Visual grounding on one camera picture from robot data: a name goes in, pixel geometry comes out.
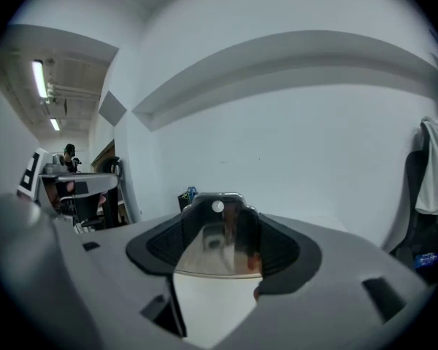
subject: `white cloth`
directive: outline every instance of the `white cloth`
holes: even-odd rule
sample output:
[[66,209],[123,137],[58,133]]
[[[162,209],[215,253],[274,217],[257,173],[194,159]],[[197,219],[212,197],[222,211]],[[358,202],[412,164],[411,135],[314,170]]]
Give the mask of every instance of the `white cloth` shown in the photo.
[[438,215],[438,118],[424,117],[422,122],[430,134],[429,162],[415,210],[421,214]]

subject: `white wall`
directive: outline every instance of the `white wall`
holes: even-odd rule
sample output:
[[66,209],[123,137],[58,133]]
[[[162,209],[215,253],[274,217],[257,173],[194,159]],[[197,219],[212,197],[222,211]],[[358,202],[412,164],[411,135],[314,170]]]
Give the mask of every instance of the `white wall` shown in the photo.
[[141,68],[139,43],[127,44],[120,48],[107,71],[101,100],[104,100],[107,91],[110,90],[127,110],[132,110],[139,102]]
[[89,162],[92,163],[113,139],[114,127],[99,114],[99,108],[96,107],[89,127]]
[[[289,31],[370,36],[438,67],[430,27],[410,0],[175,0],[142,38],[138,100],[208,55]],[[191,185],[238,191],[262,212],[334,215],[382,246],[388,235],[405,233],[405,158],[421,118],[438,115],[436,99],[433,92],[322,85],[233,100],[150,135],[134,120],[128,150],[137,203],[159,216],[178,211],[176,196]],[[147,155],[152,163],[138,165]]]
[[263,213],[335,215],[382,245],[424,115],[438,115],[435,102],[355,85],[281,90],[191,115],[154,133],[167,212],[195,185],[239,192]]
[[27,0],[10,24],[57,28],[122,47],[139,40],[144,17],[131,0]]
[[63,154],[67,144],[73,144],[76,150],[76,157],[81,161],[78,171],[91,172],[89,161],[89,140],[87,133],[76,133],[60,131],[50,133],[47,136],[39,137],[39,146],[53,154]]
[[126,123],[131,180],[138,208],[142,212],[142,220],[170,214],[172,211],[166,207],[168,196],[160,187],[161,172],[155,158],[154,135],[132,113],[128,113],[120,123]]
[[37,139],[0,91],[0,194],[16,193],[37,147]]
[[137,198],[134,193],[133,180],[131,178],[130,151],[128,150],[127,120],[128,114],[125,113],[114,128],[115,155],[120,158],[123,166],[123,175],[120,182],[123,199],[130,223],[141,220]]
[[429,28],[410,0],[175,0],[145,29],[139,99],[208,55],[289,31],[369,36],[435,65]]

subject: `ceiling light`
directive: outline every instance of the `ceiling light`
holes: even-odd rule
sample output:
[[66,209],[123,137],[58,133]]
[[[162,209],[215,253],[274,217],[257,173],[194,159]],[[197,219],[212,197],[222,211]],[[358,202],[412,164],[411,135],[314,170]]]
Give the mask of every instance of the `ceiling light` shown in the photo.
[[55,128],[56,131],[60,131],[60,127],[58,127],[57,120],[51,118],[50,122],[52,123],[52,126]]
[[32,61],[32,71],[34,73],[34,80],[36,81],[37,92],[39,92],[39,96],[43,98],[47,98],[42,61],[39,60]]

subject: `black chair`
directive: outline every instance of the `black chair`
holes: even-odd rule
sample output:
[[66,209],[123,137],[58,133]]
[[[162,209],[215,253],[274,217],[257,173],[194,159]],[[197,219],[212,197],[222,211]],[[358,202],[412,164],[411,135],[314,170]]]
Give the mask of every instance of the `black chair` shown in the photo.
[[[116,174],[119,178],[122,176],[122,166],[119,157],[109,157],[100,165],[98,172]],[[115,187],[105,195],[106,201],[102,205],[104,210],[105,228],[120,227],[122,224],[118,221],[118,187]]]
[[413,258],[418,254],[438,253],[438,216],[420,214],[415,210],[418,193],[429,162],[430,135],[426,126],[420,124],[423,134],[423,148],[411,152],[406,159],[406,173],[410,195],[410,219],[406,236],[393,249],[395,255],[406,265],[413,268]]

